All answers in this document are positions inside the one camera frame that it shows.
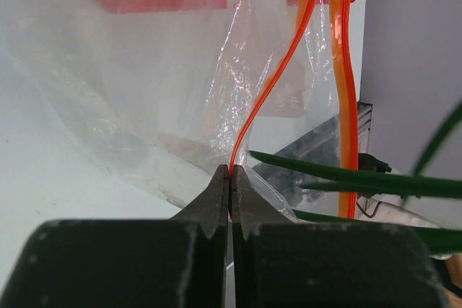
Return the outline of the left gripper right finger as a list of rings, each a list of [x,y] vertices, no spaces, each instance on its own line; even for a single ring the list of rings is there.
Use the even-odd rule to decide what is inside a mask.
[[[230,181],[238,307],[448,307],[427,246],[409,226],[294,223],[245,170]]]

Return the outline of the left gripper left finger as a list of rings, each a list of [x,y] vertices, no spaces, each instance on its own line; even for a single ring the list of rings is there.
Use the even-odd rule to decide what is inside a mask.
[[[170,219],[55,219],[28,238],[3,307],[223,307],[230,176]]]

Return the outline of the green onion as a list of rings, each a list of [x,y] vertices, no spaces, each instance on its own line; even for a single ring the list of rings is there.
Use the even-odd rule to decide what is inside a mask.
[[[301,184],[304,190],[320,190],[324,192],[345,192],[360,194],[398,195],[403,200],[409,197],[428,197],[461,199],[461,181],[422,176],[433,157],[445,143],[450,134],[461,123],[461,104],[441,123],[427,147],[417,161],[412,175],[393,175],[391,173],[372,172],[366,170],[348,170],[313,164],[298,159],[279,157],[259,151],[249,154],[263,162],[283,169],[301,172],[317,177],[315,182]]]

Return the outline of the clear zip top bag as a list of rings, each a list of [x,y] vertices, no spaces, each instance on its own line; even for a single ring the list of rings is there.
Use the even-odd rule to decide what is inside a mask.
[[[250,151],[348,167],[346,0],[119,14],[96,0],[1,0],[1,209],[48,214],[103,190],[109,211],[192,201],[241,164],[278,209],[351,213]]]

